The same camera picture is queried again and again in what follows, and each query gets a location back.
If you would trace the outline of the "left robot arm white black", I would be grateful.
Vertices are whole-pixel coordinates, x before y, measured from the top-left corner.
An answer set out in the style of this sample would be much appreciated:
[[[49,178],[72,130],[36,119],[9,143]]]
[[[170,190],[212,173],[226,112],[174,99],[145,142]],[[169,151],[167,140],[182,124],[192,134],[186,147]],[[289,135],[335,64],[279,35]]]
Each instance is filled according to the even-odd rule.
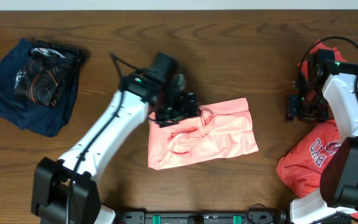
[[[124,77],[120,90],[91,129],[57,160],[44,157],[35,168],[30,210],[41,223],[115,223],[116,212],[103,205],[98,184],[108,163],[151,111],[164,128],[196,114],[194,94],[183,74]]]

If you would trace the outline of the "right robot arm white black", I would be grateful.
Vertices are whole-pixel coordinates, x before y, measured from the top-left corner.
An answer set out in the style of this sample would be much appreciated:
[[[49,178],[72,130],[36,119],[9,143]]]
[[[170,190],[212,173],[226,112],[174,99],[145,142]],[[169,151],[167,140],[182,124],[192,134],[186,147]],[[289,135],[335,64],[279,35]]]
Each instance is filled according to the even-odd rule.
[[[324,60],[308,78],[331,107],[341,147],[323,170],[319,188],[290,204],[292,223],[323,223],[358,212],[358,65]]]

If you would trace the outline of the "pink shirt with bronze lettering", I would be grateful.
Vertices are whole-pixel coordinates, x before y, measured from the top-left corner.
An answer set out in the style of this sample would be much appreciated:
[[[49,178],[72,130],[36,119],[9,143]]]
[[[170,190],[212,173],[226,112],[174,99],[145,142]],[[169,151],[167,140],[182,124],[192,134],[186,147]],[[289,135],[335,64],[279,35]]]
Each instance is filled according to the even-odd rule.
[[[161,128],[149,121],[147,165],[162,170],[259,150],[246,98],[200,107],[201,114]]]

